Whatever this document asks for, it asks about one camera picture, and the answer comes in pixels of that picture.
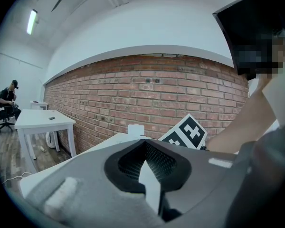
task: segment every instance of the baseball cap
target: baseball cap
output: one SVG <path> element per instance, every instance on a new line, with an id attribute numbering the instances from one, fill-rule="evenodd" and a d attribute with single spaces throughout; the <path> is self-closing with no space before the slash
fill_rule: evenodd
<path id="1" fill-rule="evenodd" d="M 18 81 L 16 79 L 14 79 L 12 81 L 12 83 L 14 83 L 15 88 L 18 89 Z"/>

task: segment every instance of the sleeve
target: sleeve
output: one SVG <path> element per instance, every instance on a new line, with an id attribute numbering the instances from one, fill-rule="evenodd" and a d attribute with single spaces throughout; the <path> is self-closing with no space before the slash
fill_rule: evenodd
<path id="1" fill-rule="evenodd" d="M 0 99 L 7 100 L 8 95 L 9 95 L 8 90 L 4 89 L 4 90 L 1 91 Z"/>

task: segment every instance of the white ceiling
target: white ceiling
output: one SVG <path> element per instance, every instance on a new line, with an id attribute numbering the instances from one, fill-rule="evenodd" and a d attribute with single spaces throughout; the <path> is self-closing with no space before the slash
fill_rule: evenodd
<path id="1" fill-rule="evenodd" d="M 19 30 L 23 40 L 35 41 L 50 50 L 56 49 L 66 36 L 92 16 L 123 5 L 123 0 L 62 0 L 52 11 L 58 0 L 18 0 L 7 15 L 6 22 Z M 215 9 L 234 0 L 198 0 Z M 38 11 L 38 18 L 32 35 L 26 34 L 32 9 Z"/>

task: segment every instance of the white table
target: white table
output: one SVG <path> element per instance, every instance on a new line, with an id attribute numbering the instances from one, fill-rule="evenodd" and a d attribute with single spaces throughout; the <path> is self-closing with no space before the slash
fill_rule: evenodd
<path id="1" fill-rule="evenodd" d="M 55 117 L 55 119 L 49 120 L 49 118 L 52 116 Z M 36 157 L 29 135 L 36 133 L 54 132 L 56 150 L 60 151 L 56 131 L 67 129 L 70 152 L 71 156 L 74 157 L 76 156 L 73 133 L 73 124 L 75 123 L 76 122 L 73 119 L 61 114 L 58 111 L 43 111 L 30 109 L 22 110 L 15 123 L 15 129 L 18 129 L 21 149 L 23 151 L 28 168 L 32 173 L 37 173 L 37 170 L 30 156 L 32 156 L 33 159 L 36 159 Z"/>
<path id="2" fill-rule="evenodd" d="M 118 133 L 116 135 L 114 135 L 113 137 L 101 142 L 100 144 L 94 146 L 93 148 L 81 153 L 81 154 L 85 154 L 91 151 L 95 151 L 95 150 L 100 150 L 118 143 L 123 143 L 123 142 L 127 142 L 127 141 L 132 141 L 132 140 L 136 140 L 139 138 L 144 138 L 144 136 L 140 136 L 140 137 L 133 137 L 130 135 L 127 135 L 126 133 Z M 27 195 L 29 194 L 29 192 L 35 187 L 37 186 L 43 179 L 45 179 L 47 176 L 49 176 L 50 174 L 52 174 L 54 171 L 58 170 L 59 168 L 61 168 L 62 166 L 64 166 L 65 164 L 67 164 L 69 160 L 66 160 L 58 165 L 55 165 L 53 167 L 50 167 L 44 171 L 40 171 L 34 175 L 30 175 L 27 176 L 25 178 L 23 178 L 20 183 L 19 183 L 19 187 L 22 193 L 22 196 L 24 198 L 27 197 Z"/>
<path id="3" fill-rule="evenodd" d="M 40 108 L 42 108 L 43 110 L 47 110 L 48 109 L 48 103 L 46 102 L 34 102 L 34 101 L 30 101 L 30 108 L 31 109 L 36 109 L 36 110 L 40 110 Z"/>

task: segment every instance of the table leg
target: table leg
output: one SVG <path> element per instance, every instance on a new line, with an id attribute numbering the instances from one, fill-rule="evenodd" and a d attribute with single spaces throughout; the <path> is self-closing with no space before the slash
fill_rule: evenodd
<path id="1" fill-rule="evenodd" d="M 57 150 L 57 152 L 59 152 L 60 148 L 58 145 L 57 131 L 54 131 L 54 141 L 55 141 L 56 150 Z"/>
<path id="2" fill-rule="evenodd" d="M 37 173 L 37 170 L 34 166 L 34 162 L 32 161 L 29 155 L 29 150 L 27 147 L 27 143 L 25 142 L 25 135 L 24 135 L 23 129 L 18 129 L 17 132 L 18 132 L 21 149 L 24 154 L 25 162 L 28 165 L 28 169 L 31 171 L 32 174 Z"/>
<path id="3" fill-rule="evenodd" d="M 74 133 L 73 133 L 73 125 L 69 125 L 67 130 L 68 135 L 68 145 L 70 146 L 71 156 L 76 156 L 75 144 L 74 144 Z"/>
<path id="4" fill-rule="evenodd" d="M 30 135 L 29 134 L 26 135 L 26 139 L 28 141 L 28 152 L 29 152 L 30 156 L 35 160 L 36 156 L 35 156 L 35 153 L 34 153 L 34 150 L 33 150 L 32 142 L 30 140 Z"/>

